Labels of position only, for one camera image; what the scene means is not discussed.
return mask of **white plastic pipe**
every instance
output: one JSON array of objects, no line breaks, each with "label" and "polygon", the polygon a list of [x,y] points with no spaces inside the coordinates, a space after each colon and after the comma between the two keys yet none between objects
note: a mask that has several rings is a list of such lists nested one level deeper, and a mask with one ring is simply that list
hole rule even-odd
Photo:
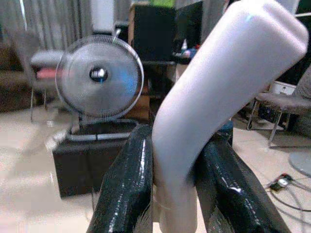
[{"label": "white plastic pipe", "polygon": [[307,52],[307,29],[273,0],[232,4],[155,118],[155,204],[164,233],[194,233],[191,168],[211,136]]}]

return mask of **black storage box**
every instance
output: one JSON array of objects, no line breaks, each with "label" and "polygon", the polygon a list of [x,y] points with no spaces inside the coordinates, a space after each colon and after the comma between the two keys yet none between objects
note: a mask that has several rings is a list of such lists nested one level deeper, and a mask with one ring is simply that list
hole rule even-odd
[{"label": "black storage box", "polygon": [[[103,123],[85,126],[76,135],[131,132],[135,124]],[[80,141],[65,139],[53,151],[60,196],[95,192],[127,139]]]}]

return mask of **electric fan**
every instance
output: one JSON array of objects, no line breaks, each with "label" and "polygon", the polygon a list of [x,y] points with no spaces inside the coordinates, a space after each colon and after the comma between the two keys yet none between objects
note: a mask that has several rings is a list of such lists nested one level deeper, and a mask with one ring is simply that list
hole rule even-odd
[{"label": "electric fan", "polygon": [[[136,52],[122,40],[102,35],[73,43],[60,59],[55,78],[60,99],[79,113],[80,122],[130,122],[117,119],[135,105],[143,80],[142,63]],[[101,137],[128,135],[113,133]],[[98,139],[98,135],[87,135],[85,139]]]}]

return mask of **electrical cable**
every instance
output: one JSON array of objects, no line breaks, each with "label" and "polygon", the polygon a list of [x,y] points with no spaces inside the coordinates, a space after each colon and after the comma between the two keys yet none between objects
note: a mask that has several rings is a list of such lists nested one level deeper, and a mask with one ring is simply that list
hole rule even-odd
[{"label": "electrical cable", "polygon": [[300,211],[303,211],[303,212],[311,212],[311,210],[300,209],[300,208],[298,208],[298,207],[296,207],[296,206],[292,206],[292,205],[290,205],[290,204],[288,204],[288,203],[282,201],[282,200],[279,199],[272,191],[271,191],[270,193],[271,193],[271,195],[272,195],[272,197],[273,197],[274,199],[276,199],[278,202],[282,203],[283,205],[286,205],[287,207],[293,208],[293,209],[295,209],[295,210],[300,210]]},{"label": "electrical cable", "polygon": [[303,222],[305,220],[304,220],[304,211],[302,209],[302,205],[301,205],[300,201],[298,200],[298,198],[296,197],[295,193],[288,186],[287,186],[286,190],[291,194],[291,196],[295,200],[296,204],[299,206],[300,214],[301,214],[301,231],[302,231],[302,233],[304,233],[305,232],[305,224]]},{"label": "electrical cable", "polygon": [[303,189],[303,190],[305,190],[307,192],[311,192],[311,188],[310,187],[308,187],[308,186],[306,186],[306,185],[304,185],[304,184],[302,184],[302,183],[300,183],[298,181],[292,181],[291,185],[293,185],[293,186],[295,186],[297,188]]},{"label": "electrical cable", "polygon": [[[277,207],[277,206],[276,206],[276,209],[277,209],[279,212],[285,214],[286,216],[288,216],[288,217],[290,217],[290,218],[292,218],[292,219],[294,219],[294,220],[296,220],[296,221],[302,222],[300,218],[296,217],[295,215],[291,215],[290,213],[284,211],[284,210],[281,209],[280,207]],[[308,225],[309,227],[311,227],[311,223],[310,223],[310,222],[303,221],[303,223],[306,224],[306,225]]]}]

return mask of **gray curtain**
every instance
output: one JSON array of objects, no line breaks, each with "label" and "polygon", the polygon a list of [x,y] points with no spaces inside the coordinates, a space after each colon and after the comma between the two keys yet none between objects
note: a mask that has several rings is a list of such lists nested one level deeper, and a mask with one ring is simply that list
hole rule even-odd
[{"label": "gray curtain", "polygon": [[201,0],[176,0],[175,1],[175,8],[178,9],[178,8],[181,8],[184,6],[188,6],[188,5],[196,3],[198,1],[201,1]]},{"label": "gray curtain", "polygon": [[204,0],[202,15],[201,42],[204,42],[224,14],[229,0]]},{"label": "gray curtain", "polygon": [[128,21],[131,0],[114,0],[114,21]]},{"label": "gray curtain", "polygon": [[89,0],[8,0],[1,7],[4,28],[32,31],[46,49],[63,50],[92,34]]}]

